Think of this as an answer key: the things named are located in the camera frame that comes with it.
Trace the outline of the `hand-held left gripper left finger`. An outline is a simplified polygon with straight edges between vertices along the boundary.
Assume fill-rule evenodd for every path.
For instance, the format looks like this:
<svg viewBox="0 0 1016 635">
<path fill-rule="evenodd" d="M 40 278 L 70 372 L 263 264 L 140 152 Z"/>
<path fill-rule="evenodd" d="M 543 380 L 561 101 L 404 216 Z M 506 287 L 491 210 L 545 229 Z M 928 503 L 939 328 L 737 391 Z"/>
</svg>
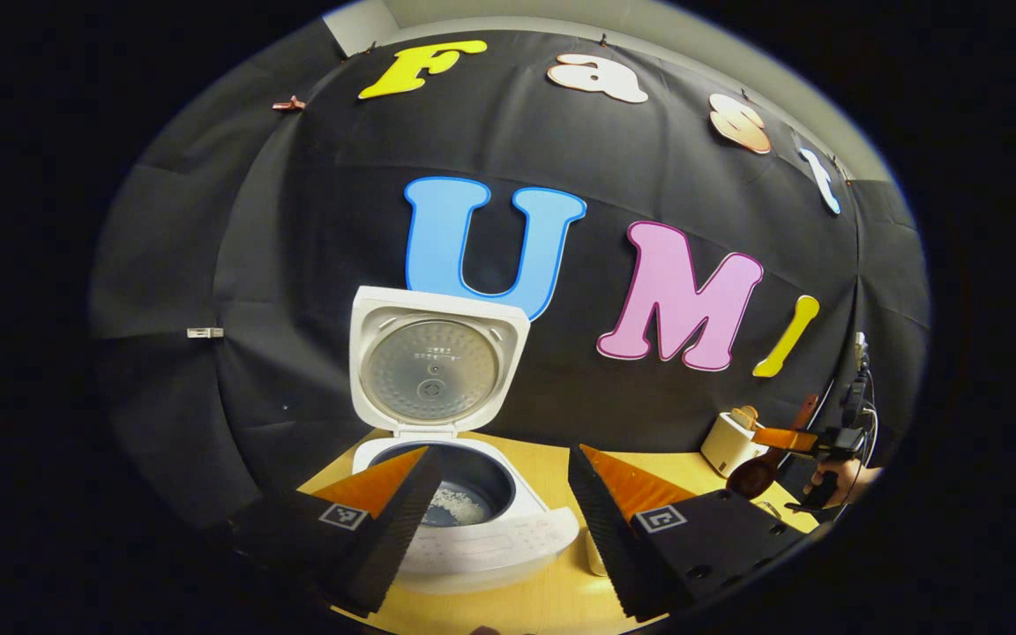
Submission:
<svg viewBox="0 0 1016 635">
<path fill-rule="evenodd" d="M 443 470 L 421 446 L 313 493 L 267 496 L 235 515 L 235 550 L 359 617 L 382 607 Z"/>
</svg>

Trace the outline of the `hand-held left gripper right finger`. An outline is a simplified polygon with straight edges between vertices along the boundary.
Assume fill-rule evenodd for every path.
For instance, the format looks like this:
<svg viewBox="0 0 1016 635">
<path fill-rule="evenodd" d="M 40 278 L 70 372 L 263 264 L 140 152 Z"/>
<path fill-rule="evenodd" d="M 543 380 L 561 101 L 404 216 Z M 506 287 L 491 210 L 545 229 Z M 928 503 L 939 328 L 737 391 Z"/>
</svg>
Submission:
<svg viewBox="0 0 1016 635">
<path fill-rule="evenodd" d="M 810 538 L 729 490 L 694 494 L 585 444 L 570 449 L 568 482 L 638 622 L 711 607 Z"/>
</svg>

